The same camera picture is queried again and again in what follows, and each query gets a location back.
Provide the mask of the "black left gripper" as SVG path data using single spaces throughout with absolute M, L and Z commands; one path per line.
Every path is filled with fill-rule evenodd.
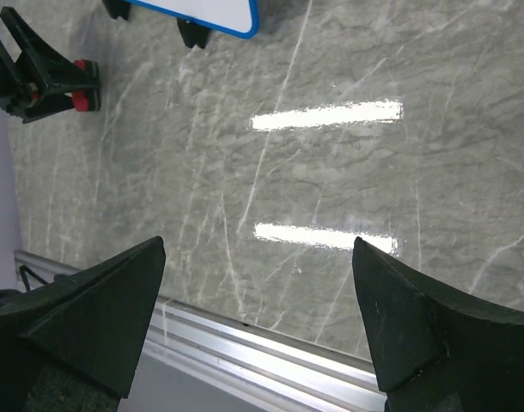
M 0 108 L 24 124 L 74 108 L 80 71 L 49 46 L 12 7 L 0 12 L 21 53 L 12 58 L 0 40 Z

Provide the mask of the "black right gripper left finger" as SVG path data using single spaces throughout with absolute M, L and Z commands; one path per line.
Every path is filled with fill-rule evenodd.
M 0 290 L 0 411 L 117 410 L 165 261 L 156 236 L 40 288 Z

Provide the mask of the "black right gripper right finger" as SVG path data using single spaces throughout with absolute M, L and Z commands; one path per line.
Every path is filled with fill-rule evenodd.
M 387 411 L 524 411 L 524 312 L 356 238 L 358 305 Z

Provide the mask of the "blue framed whiteboard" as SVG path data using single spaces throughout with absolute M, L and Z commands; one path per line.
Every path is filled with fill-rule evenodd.
M 259 30 L 256 0 L 144 0 L 131 3 L 241 39 L 251 39 Z

